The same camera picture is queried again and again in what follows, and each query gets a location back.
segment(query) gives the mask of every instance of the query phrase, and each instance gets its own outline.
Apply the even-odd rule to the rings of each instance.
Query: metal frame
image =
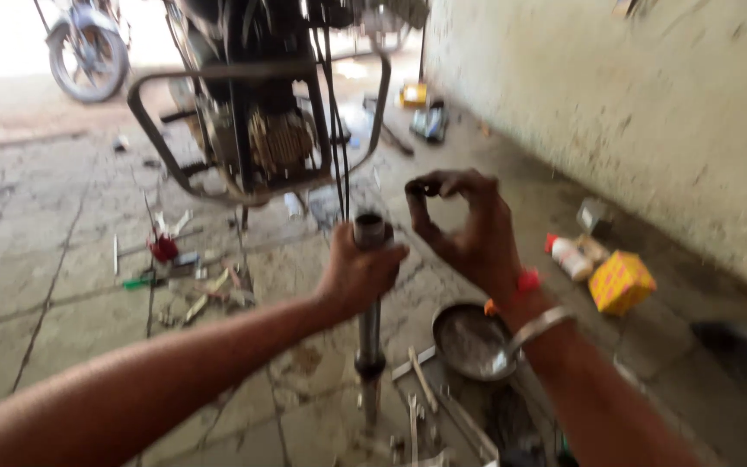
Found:
[[[373,37],[371,39],[371,48],[374,53],[379,55],[382,62],[382,75],[379,81],[379,101],[377,102],[376,111],[373,114],[373,128],[371,130],[370,142],[368,142],[368,150],[365,156],[347,173],[341,175],[347,177],[356,170],[360,165],[365,163],[370,156],[374,153],[379,143],[379,135],[382,129],[383,114],[385,112],[385,101],[388,97],[388,88],[391,79],[391,62],[389,60],[386,51],[379,48]],[[196,189],[189,183],[189,178],[184,175],[181,171],[180,164],[175,160],[169,146],[166,144],[165,139],[161,135],[158,127],[154,124],[149,113],[146,112],[143,105],[143,101],[140,96],[141,86],[150,80],[156,79],[169,79],[169,78],[193,78],[193,79],[237,79],[237,80],[262,80],[271,77],[289,77],[296,80],[304,80],[308,87],[310,94],[310,103],[313,106],[314,116],[326,115],[325,109],[322,103],[322,96],[319,90],[319,78],[316,71],[316,59],[298,59],[298,60],[287,60],[287,61],[272,61],[266,63],[246,63],[229,66],[215,66],[207,67],[203,70],[182,70],[182,71],[167,71],[161,73],[153,73],[140,77],[136,80],[129,88],[128,104],[132,114],[143,127],[143,131],[149,136],[154,149],[158,151],[160,158],[163,160],[163,164],[169,170],[169,173],[174,177],[178,185],[181,186],[187,193],[192,196],[197,196],[209,201],[217,202],[219,204],[228,206],[243,205],[245,207],[261,206],[275,198],[275,196],[283,195],[284,193],[306,191],[315,189],[320,186],[327,185],[334,181],[332,175],[330,175],[330,164],[333,162],[333,157],[329,151],[330,143],[327,133],[327,123],[324,118],[316,119],[316,138],[319,144],[319,153],[321,155],[321,165],[318,168],[319,174],[314,179],[309,179],[304,182],[291,182],[287,186],[274,189],[267,193],[259,194],[246,194],[239,196],[231,192],[223,193],[208,193],[202,189]]]

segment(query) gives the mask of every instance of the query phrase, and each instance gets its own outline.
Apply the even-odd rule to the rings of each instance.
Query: spray can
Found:
[[[560,264],[574,281],[586,280],[593,273],[593,262],[585,257],[570,239],[547,233],[544,250],[552,254],[552,259]]]

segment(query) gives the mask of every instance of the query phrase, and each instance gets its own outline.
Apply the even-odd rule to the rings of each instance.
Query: cardboard box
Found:
[[[615,316],[623,316],[656,290],[656,280],[638,255],[623,251],[599,266],[588,285],[598,311]]]

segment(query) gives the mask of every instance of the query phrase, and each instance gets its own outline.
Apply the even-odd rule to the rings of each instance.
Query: metal bowl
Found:
[[[478,303],[453,303],[431,320],[439,356],[451,369],[476,381],[499,381],[517,368],[512,335],[499,317],[488,317]]]

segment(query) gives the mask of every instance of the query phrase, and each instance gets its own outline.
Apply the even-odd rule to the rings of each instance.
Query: wall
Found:
[[[747,278],[747,0],[433,0],[430,83]]]

